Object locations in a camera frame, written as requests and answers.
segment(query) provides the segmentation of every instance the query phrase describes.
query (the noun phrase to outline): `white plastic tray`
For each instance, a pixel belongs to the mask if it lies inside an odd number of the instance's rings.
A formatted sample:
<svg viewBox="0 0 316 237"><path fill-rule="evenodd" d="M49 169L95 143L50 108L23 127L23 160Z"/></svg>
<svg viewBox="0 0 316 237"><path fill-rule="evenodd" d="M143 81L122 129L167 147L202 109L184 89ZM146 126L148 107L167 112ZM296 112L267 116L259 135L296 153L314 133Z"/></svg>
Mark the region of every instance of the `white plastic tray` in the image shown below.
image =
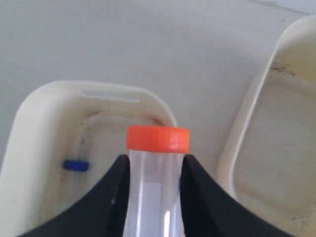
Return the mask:
<svg viewBox="0 0 316 237"><path fill-rule="evenodd" d="M217 173L259 216L316 236L316 16L282 34L245 95Z"/></svg>
<svg viewBox="0 0 316 237"><path fill-rule="evenodd" d="M99 82L53 82L16 114L0 174L0 236L15 237L81 198L126 154L131 124L176 126L168 106L139 88ZM90 162L65 171L65 159Z"/></svg>

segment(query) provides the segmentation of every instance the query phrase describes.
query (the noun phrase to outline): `cream plastic tray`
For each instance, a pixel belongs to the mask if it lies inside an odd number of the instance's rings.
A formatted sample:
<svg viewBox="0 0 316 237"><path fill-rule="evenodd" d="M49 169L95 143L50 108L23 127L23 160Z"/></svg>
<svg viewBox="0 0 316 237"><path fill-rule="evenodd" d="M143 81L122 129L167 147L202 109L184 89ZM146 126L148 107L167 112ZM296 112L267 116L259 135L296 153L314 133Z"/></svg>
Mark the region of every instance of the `cream plastic tray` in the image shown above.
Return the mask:
<svg viewBox="0 0 316 237"><path fill-rule="evenodd" d="M176 126L169 107L139 88L99 82L53 82L21 105L0 174L0 236L15 237L81 198L119 154L130 124ZM86 173L65 159L90 162Z"/></svg>
<svg viewBox="0 0 316 237"><path fill-rule="evenodd" d="M280 37L245 95L217 171L221 186L262 218L316 236L316 16Z"/></svg>

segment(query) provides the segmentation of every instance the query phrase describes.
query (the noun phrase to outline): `orange cap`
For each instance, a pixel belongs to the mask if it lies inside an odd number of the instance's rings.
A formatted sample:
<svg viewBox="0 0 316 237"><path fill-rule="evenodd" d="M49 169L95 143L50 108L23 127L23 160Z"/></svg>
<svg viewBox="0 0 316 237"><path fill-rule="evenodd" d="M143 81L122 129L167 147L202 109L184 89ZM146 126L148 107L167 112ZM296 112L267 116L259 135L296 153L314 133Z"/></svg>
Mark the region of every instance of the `orange cap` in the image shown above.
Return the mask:
<svg viewBox="0 0 316 237"><path fill-rule="evenodd" d="M126 148L157 153L187 153L189 130L181 127L129 126Z"/></svg>

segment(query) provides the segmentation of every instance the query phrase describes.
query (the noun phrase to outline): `clear plastic tube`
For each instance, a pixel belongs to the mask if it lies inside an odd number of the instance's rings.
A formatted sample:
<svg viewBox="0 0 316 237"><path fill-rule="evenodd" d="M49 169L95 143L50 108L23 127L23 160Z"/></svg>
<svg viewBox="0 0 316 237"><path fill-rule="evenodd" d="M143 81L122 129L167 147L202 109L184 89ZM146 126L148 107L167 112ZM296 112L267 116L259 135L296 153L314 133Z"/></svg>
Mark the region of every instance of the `clear plastic tube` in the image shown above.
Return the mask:
<svg viewBox="0 0 316 237"><path fill-rule="evenodd" d="M131 150L124 237L181 237L179 181L183 154Z"/></svg>

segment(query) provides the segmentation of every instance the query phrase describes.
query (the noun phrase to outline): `white table surface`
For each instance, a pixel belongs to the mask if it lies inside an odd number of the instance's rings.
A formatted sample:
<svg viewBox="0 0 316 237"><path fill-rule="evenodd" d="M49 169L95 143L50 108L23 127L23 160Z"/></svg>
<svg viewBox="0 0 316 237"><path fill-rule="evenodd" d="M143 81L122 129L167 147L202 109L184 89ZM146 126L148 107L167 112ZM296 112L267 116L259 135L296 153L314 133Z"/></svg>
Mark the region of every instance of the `white table surface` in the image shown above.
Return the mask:
<svg viewBox="0 0 316 237"><path fill-rule="evenodd" d="M247 0L0 0L0 154L14 114L54 80L161 96L212 176L250 80L304 14Z"/></svg>

